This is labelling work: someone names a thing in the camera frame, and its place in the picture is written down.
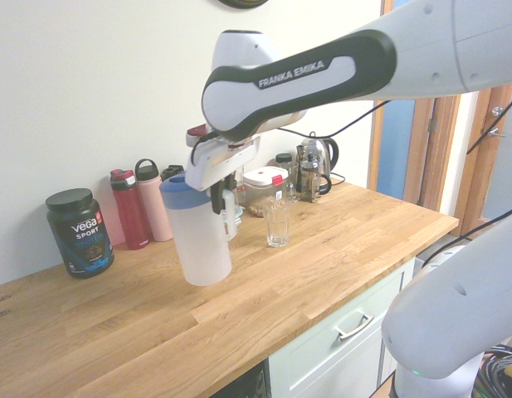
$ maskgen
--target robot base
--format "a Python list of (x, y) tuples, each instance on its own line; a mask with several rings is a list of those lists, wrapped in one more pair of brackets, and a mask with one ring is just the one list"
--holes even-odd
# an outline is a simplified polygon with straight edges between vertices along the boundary
[(397, 364), (390, 398), (470, 398), (483, 354), (445, 379), (427, 379)]

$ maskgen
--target stainless steel kettle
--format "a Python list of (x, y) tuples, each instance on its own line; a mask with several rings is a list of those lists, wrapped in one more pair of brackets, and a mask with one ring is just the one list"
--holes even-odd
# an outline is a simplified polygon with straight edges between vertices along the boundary
[[(339, 160), (339, 145), (332, 138), (316, 138), (315, 133), (311, 133), (310, 136), (312, 138), (305, 138), (296, 147), (296, 162), (300, 165), (306, 159), (305, 151), (309, 148), (312, 158), (319, 164), (319, 174), (329, 176)], [(302, 192), (300, 169), (301, 167), (298, 167), (297, 192)]]

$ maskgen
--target cabinet handle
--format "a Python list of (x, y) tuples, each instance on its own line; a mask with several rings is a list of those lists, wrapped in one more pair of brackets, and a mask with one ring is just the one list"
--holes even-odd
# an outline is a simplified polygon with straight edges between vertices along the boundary
[(335, 327), (335, 330), (337, 332), (339, 332), (339, 340), (341, 342), (343, 342), (344, 340), (346, 340), (347, 338), (350, 338), (352, 336), (355, 336), (357, 333), (361, 332), (363, 329), (365, 329), (372, 321), (373, 321), (373, 318), (374, 316), (373, 315), (367, 315), (366, 313), (363, 314), (363, 317), (361, 318), (361, 321), (363, 319), (366, 320), (366, 322), (364, 323), (361, 323), (360, 325), (358, 325), (354, 330), (352, 330), (351, 332), (349, 333), (346, 333), (346, 332), (343, 332), (342, 330), (340, 330), (340, 328), (338, 327)]

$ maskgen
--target protein powder tub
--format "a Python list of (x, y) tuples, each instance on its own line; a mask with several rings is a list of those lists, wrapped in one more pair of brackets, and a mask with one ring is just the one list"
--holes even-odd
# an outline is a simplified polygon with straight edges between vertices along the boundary
[(47, 220), (71, 276), (90, 278), (112, 265), (112, 245), (99, 203), (89, 189), (58, 192), (46, 199), (46, 206)]

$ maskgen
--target black cable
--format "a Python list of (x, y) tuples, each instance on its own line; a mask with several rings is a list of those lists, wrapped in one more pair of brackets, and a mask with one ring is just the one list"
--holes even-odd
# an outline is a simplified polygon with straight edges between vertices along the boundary
[(473, 145), (471, 145), (471, 148), (468, 149), (468, 152), (466, 152), (466, 155), (469, 155), (477, 146), (482, 142), (483, 139), (488, 135), (488, 133), (499, 123), (499, 121), (504, 118), (506, 113), (509, 111), (509, 109), (512, 108), (512, 102), (508, 104), (506, 109), (499, 115), (499, 117), (495, 120), (494, 123), (483, 133), (480, 135), (480, 137), (475, 141)]
[(331, 184), (333, 187), (335, 185), (339, 185), (339, 184), (342, 184), (343, 182), (346, 182), (346, 177), (345, 176), (341, 176), (340, 174), (337, 174), (336, 172), (331, 172), (330, 174), (333, 175), (333, 176), (337, 176), (337, 177), (342, 178), (342, 181), (336, 182), (335, 184)]
[(470, 235), (473, 235), (475, 234), (476, 232), (482, 230), (483, 228), (486, 228), (487, 226), (491, 225), (491, 224), (494, 224), (496, 223), (497, 221), (501, 221), (503, 219), (505, 219), (506, 217), (508, 217), (509, 215), (512, 214), (512, 210), (508, 210), (506, 213), (504, 214), (501, 214), (500, 216), (497, 216), (496, 218), (494, 218), (493, 220), (490, 220), (490, 221), (487, 221), (485, 222), (483, 225), (481, 226), (477, 226), (476, 228), (474, 228), (473, 230), (465, 233), (464, 235), (461, 235), (459, 236), (458, 238), (456, 238), (454, 241), (452, 242), (449, 242), (449, 243), (446, 243), (445, 245), (443, 245), (440, 249), (438, 249), (437, 251), (435, 251), (432, 255), (430, 255), (429, 257), (427, 257), (427, 259), (423, 262), (423, 265), (422, 265), (422, 268), (424, 268), (428, 263), (429, 261), (432, 260), (432, 258), (438, 254), (440, 254), (442, 251), (444, 251), (445, 249), (447, 249), (448, 247), (451, 247), (453, 246), (455, 243), (458, 243), (460, 242), (461, 240), (464, 240), (464, 239), (467, 239), (468, 236)]
[(512, 365), (512, 347), (499, 344), (485, 352), (473, 392), (486, 398), (512, 398), (512, 380), (505, 375)]
[(208, 141), (208, 139), (216, 138), (218, 136), (219, 136), (219, 133), (217, 131), (212, 131), (210, 134), (203, 135), (201, 138), (198, 139), (197, 143), (195, 143), (195, 146), (191, 150), (191, 164), (193, 166), (195, 165), (194, 158), (195, 158), (195, 151), (197, 150), (197, 146), (200, 143), (205, 143), (206, 141)]
[[(387, 101), (383, 101), (381, 104), (377, 104), (376, 106), (374, 106), (373, 108), (371, 108), (368, 112), (362, 114), (361, 116), (359, 116), (358, 118), (356, 118), (353, 122), (351, 122), (350, 124), (346, 124), (344, 127), (342, 127), (340, 130), (337, 130), (335, 131), (334, 133), (330, 134), (330, 135), (323, 135), (321, 137), (317, 136), (316, 138), (318, 139), (324, 139), (324, 138), (332, 138), (334, 137), (335, 135), (339, 134), (339, 133), (342, 133), (345, 129), (348, 129), (350, 128), (351, 126), (353, 126), (354, 124), (356, 124), (357, 122), (359, 122), (360, 120), (366, 118), (369, 114), (375, 112), (376, 110), (378, 110), (379, 108), (383, 107), (384, 105), (388, 104), (390, 102), (390, 100), (387, 100)], [(292, 134), (296, 134), (296, 135), (299, 135), (301, 137), (304, 137), (304, 138), (313, 138), (312, 135), (307, 135), (307, 134), (303, 134), (303, 133), (298, 133), (297, 131), (294, 131), (294, 130), (290, 130), (290, 129), (284, 129), (282, 127), (279, 127), (278, 130), (282, 130), (282, 131), (286, 131), (287, 133), (292, 133)]]

